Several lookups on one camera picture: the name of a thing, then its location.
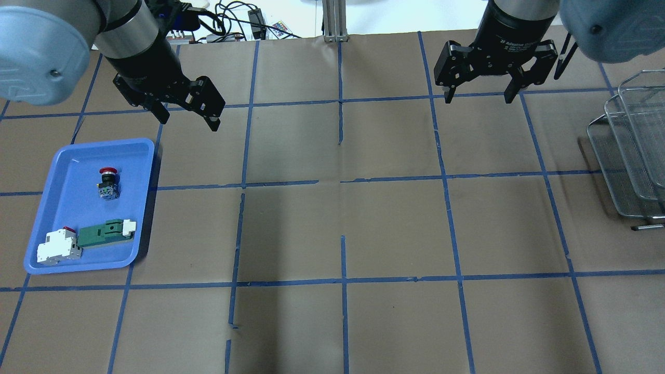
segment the green terminal block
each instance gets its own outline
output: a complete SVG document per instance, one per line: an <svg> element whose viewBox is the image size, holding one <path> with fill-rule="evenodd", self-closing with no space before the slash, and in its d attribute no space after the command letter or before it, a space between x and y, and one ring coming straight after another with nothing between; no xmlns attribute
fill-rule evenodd
<svg viewBox="0 0 665 374"><path fill-rule="evenodd" d="M136 231L136 222L109 220L103 225L89 226L78 231L78 246L82 248L103 246L131 240Z"/></svg>

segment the black power supply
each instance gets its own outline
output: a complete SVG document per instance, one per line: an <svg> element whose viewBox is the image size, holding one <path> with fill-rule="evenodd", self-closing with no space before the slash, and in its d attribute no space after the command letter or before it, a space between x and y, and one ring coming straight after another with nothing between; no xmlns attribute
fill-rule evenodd
<svg viewBox="0 0 665 374"><path fill-rule="evenodd" d="M251 33L254 35L254 40L265 40L268 28L266 28L265 20L263 19L263 13L259 8L256 8L251 11L247 11L249 15L249 22L252 23Z"/></svg>

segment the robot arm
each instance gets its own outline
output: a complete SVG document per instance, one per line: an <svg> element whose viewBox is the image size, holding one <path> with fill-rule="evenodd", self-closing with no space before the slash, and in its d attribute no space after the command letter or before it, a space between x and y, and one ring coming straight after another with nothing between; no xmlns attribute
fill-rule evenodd
<svg viewBox="0 0 665 374"><path fill-rule="evenodd" d="M169 6L156 7L158 22L144 0L0 0L0 96L36 105L63 101L85 72L94 41L118 71L113 82L129 104L161 123L169 118L162 103L177 104L216 131L224 99L208 77L185 77L165 39L191 5L163 3Z"/></svg>
<svg viewBox="0 0 665 374"><path fill-rule="evenodd" d="M448 41L434 67L435 83L450 103L455 89L480 75L511 75L506 103L531 84L542 85L557 62L552 40L542 41L561 6L561 20L576 42L555 74L557 79L577 48L589 58L621 63L665 47L663 0L489 0L474 42ZM526 71L523 65L535 57Z"/></svg>

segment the green electronic component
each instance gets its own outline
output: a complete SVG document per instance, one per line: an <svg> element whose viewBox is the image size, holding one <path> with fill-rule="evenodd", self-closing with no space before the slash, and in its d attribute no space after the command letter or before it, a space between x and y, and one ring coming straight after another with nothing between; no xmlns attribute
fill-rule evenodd
<svg viewBox="0 0 665 374"><path fill-rule="evenodd" d="M78 231L78 246L88 248L132 239L133 234L125 236L122 229L123 220L109 220L103 225L81 228Z"/></svg>

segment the blue tray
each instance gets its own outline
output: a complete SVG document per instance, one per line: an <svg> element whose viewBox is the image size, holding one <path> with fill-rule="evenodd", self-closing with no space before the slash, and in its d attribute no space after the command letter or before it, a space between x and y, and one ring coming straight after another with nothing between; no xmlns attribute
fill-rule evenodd
<svg viewBox="0 0 665 374"><path fill-rule="evenodd" d="M30 274L122 268L138 254L155 146L150 139L114 140L62 147L53 157L39 204L23 267ZM99 169L118 169L120 197L99 197ZM63 226L79 231L119 218L136 221L134 239L101 248L83 249L80 259L57 265L37 263L37 246L46 234Z"/></svg>

